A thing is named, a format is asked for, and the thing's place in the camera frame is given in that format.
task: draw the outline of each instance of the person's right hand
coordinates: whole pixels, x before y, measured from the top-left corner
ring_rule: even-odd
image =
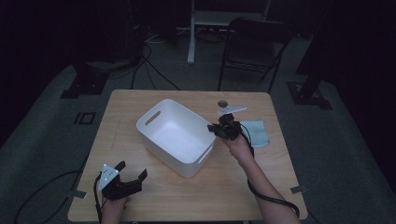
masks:
[[[251,160],[254,160],[253,155],[251,155],[248,143],[241,134],[239,134],[234,140],[223,138],[220,139],[230,149],[231,155],[238,160],[238,163],[241,166],[247,162],[251,162]]]
[[[103,224],[119,224],[122,213],[125,210],[125,204],[131,201],[130,197],[111,201],[102,196],[104,202],[102,206],[102,223]]]

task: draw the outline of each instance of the dark background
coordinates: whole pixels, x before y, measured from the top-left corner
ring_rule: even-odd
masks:
[[[207,10],[255,11],[262,1],[197,1]],[[337,87],[379,167],[396,159],[396,3],[273,0],[268,19],[314,37],[297,71]],[[136,24],[176,40],[188,27],[190,1],[11,1],[0,6],[2,145],[51,80],[70,64],[65,49],[86,61],[115,62],[139,54]]]

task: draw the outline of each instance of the wooden table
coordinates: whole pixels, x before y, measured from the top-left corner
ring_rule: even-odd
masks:
[[[235,120],[264,120],[270,142],[267,147],[255,148],[256,161],[286,200],[299,207],[300,218],[307,217],[302,193],[290,191],[299,184],[267,93],[118,90],[110,97],[78,184],[78,190],[87,192],[87,197],[74,198],[70,220],[97,220],[94,179],[104,164],[114,167],[120,161],[126,162],[120,172],[123,182],[135,180],[144,169],[148,170],[143,191],[134,194],[126,206],[122,218],[125,221],[262,220],[242,168],[219,139],[212,155],[192,178],[178,175],[145,149],[136,122],[163,99],[173,99],[213,123],[218,123],[218,100],[247,107],[234,113]]]

